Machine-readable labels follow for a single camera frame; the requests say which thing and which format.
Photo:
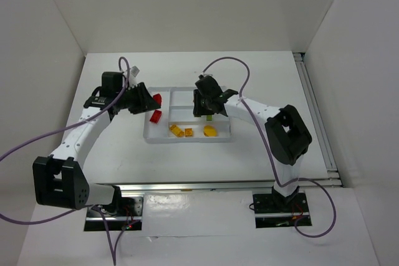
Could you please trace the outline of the small orange lego brick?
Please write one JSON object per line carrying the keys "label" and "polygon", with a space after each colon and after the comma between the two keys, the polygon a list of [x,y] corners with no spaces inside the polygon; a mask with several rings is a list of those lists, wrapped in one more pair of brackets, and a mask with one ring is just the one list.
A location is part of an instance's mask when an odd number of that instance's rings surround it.
{"label": "small orange lego brick", "polygon": [[193,137],[194,136],[194,132],[192,128],[185,128],[185,136],[186,137]]}

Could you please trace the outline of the red and green lego stack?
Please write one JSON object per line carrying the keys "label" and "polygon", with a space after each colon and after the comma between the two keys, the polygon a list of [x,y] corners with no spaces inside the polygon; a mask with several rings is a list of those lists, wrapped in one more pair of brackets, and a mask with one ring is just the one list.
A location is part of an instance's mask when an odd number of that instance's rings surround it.
{"label": "red and green lego stack", "polygon": [[153,99],[159,104],[159,106],[162,105],[162,96],[160,93],[154,94]]}

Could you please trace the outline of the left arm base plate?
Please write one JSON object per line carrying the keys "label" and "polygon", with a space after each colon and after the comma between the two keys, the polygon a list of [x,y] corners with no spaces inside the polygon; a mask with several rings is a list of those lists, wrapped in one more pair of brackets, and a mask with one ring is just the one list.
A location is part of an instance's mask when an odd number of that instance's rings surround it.
{"label": "left arm base plate", "polygon": [[142,215],[144,208],[144,197],[133,195],[123,197],[118,207],[112,205],[87,209],[84,231],[105,232],[105,223],[109,231],[121,231],[124,227],[130,231],[142,229]]}

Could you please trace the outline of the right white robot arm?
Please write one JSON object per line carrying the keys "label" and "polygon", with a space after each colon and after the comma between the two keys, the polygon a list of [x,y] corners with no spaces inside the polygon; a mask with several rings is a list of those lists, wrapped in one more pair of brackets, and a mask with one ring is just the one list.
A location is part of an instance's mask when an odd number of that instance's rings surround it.
{"label": "right white robot arm", "polygon": [[195,117],[219,114],[256,126],[275,178],[274,201],[281,206],[290,203],[299,192],[300,166],[312,143],[297,109],[292,105],[271,107],[245,98],[235,90],[222,90],[210,75],[200,75],[195,85]]}

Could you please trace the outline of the yellow lego piece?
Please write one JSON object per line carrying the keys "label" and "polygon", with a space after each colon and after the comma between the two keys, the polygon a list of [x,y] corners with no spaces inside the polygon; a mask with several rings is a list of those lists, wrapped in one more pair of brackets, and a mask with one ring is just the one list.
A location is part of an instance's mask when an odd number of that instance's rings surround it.
{"label": "yellow lego piece", "polygon": [[178,127],[177,125],[171,125],[169,127],[169,130],[177,137],[177,138],[182,138],[185,136],[185,132]]}

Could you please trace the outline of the yellow rounded printed lego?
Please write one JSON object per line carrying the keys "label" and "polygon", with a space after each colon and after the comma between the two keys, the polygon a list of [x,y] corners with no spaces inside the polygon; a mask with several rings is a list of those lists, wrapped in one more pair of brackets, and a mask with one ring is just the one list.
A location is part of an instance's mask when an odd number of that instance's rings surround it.
{"label": "yellow rounded printed lego", "polygon": [[211,126],[211,125],[206,125],[203,128],[203,134],[206,137],[217,137],[218,136],[218,131],[215,127]]}

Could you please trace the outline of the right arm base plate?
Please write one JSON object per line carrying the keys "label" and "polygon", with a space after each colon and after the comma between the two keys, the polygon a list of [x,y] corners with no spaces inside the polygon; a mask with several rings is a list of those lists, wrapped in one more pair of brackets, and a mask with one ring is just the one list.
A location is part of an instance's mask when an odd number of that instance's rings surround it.
{"label": "right arm base plate", "polygon": [[300,192],[285,206],[278,206],[272,194],[253,194],[253,202],[249,209],[254,212],[257,229],[281,228],[297,226],[311,226],[312,220],[309,212],[307,198],[304,192]]}

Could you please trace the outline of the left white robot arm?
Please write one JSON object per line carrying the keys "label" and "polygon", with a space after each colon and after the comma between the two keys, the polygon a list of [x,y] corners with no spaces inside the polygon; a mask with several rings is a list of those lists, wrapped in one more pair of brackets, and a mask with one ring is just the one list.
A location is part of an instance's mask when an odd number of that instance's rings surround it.
{"label": "left white robot arm", "polygon": [[84,163],[120,111],[136,115],[159,108],[143,82],[131,86],[121,73],[104,72],[101,86],[85,101],[79,122],[65,140],[49,156],[35,159],[32,169],[37,203],[75,210],[101,205],[110,212],[118,211],[123,202],[120,188],[89,183]]}

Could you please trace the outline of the red lego brick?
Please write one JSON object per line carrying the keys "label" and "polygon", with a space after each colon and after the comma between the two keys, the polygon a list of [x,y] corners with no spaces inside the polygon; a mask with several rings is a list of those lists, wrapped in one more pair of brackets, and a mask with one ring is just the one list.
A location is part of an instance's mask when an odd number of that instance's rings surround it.
{"label": "red lego brick", "polygon": [[162,117],[162,111],[161,110],[155,110],[152,113],[149,122],[150,123],[154,123],[154,124],[158,124],[160,119],[161,119],[161,117]]}

